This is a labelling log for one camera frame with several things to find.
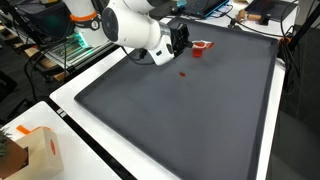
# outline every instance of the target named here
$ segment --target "floor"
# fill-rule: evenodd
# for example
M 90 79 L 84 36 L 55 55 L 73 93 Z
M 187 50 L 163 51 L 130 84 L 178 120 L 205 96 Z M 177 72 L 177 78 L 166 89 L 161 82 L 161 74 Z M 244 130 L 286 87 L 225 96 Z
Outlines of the floor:
M 311 3 L 312 0 L 300 1 L 297 25 L 304 22 Z M 319 39 L 320 30 L 315 30 L 300 43 L 303 61 L 301 78 L 296 77 L 295 91 L 281 98 L 268 180 L 320 179 Z M 0 70 L 18 82 L 17 89 L 0 103 L 0 119 L 7 120 L 8 114 L 23 98 L 32 100 L 30 85 L 23 73 L 25 62 L 25 58 L 15 54 L 9 47 L 0 49 Z M 48 95 L 62 85 L 57 82 L 46 83 L 38 73 L 35 73 L 35 82 L 43 91 L 38 95 Z

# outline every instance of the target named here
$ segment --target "orange label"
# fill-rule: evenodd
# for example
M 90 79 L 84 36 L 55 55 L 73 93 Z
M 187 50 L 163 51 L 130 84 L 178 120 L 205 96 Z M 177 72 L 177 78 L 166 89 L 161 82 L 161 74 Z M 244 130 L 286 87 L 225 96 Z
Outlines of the orange label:
M 51 144 L 51 150 L 52 150 L 53 155 L 56 155 L 56 147 L 54 146 L 52 139 L 50 141 L 50 144 Z

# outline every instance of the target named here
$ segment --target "white table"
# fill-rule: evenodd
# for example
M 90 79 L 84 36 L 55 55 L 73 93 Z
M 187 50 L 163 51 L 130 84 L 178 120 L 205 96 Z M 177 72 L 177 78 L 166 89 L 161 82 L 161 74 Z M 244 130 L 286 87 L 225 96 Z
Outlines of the white table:
M 24 136 L 16 130 L 18 125 L 29 130 L 47 126 L 57 134 L 64 171 L 53 180 L 121 180 L 45 102 L 36 104 L 3 127 L 8 128 L 13 140 Z
M 243 7 L 234 5 L 232 14 L 237 14 L 238 10 Z M 285 29 L 294 24 L 296 16 L 296 10 L 294 10 L 288 18 L 286 18 L 284 25 Z M 209 19 L 202 21 L 205 23 L 215 24 L 226 27 L 230 20 L 226 17 L 219 19 Z M 260 27 L 256 24 L 246 24 L 251 28 L 261 30 L 267 33 L 279 33 L 280 23 L 270 22 L 270 25 Z M 53 92 L 50 98 L 57 103 L 71 118 L 73 118 L 82 128 L 84 128 L 100 145 L 108 151 L 115 159 L 117 159 L 130 173 L 132 173 L 139 180 L 150 179 L 179 179 L 164 167 L 159 165 L 149 156 L 145 155 L 138 148 L 133 146 L 125 138 L 120 136 L 110 127 L 102 123 L 95 116 L 91 115 L 84 108 L 74 101 L 74 97 L 88 86 L 91 82 L 96 80 L 104 72 L 114 66 L 125 56 L 121 49 L 116 50 L 109 56 L 105 57 L 97 64 L 74 78 L 72 81 Z M 272 78 L 272 85 L 270 91 L 270 98 L 268 103 L 265 128 L 263 132 L 263 139 L 261 145 L 259 166 L 257 172 L 257 179 L 262 180 L 266 177 L 268 168 L 269 156 L 271 151 L 271 145 L 273 140 L 273 133 L 278 114 L 280 96 L 282 91 L 282 85 L 284 80 L 284 67 L 282 61 L 278 60 L 275 65 L 275 70 Z

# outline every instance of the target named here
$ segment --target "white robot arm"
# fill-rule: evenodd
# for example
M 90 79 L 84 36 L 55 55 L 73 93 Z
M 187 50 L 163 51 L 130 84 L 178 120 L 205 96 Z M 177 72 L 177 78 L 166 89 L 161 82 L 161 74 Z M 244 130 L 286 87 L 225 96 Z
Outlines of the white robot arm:
M 105 35 L 115 44 L 149 51 L 157 65 L 174 58 L 171 30 L 147 14 L 170 0 L 111 0 L 102 13 Z

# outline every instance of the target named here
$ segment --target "black tray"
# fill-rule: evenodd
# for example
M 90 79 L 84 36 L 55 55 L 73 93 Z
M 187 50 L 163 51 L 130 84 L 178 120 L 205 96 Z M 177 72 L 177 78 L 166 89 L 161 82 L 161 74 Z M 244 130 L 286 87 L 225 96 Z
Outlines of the black tray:
M 162 66 L 126 57 L 75 100 L 182 179 L 255 179 L 277 40 L 180 18 L 169 25 L 179 23 L 215 46 Z

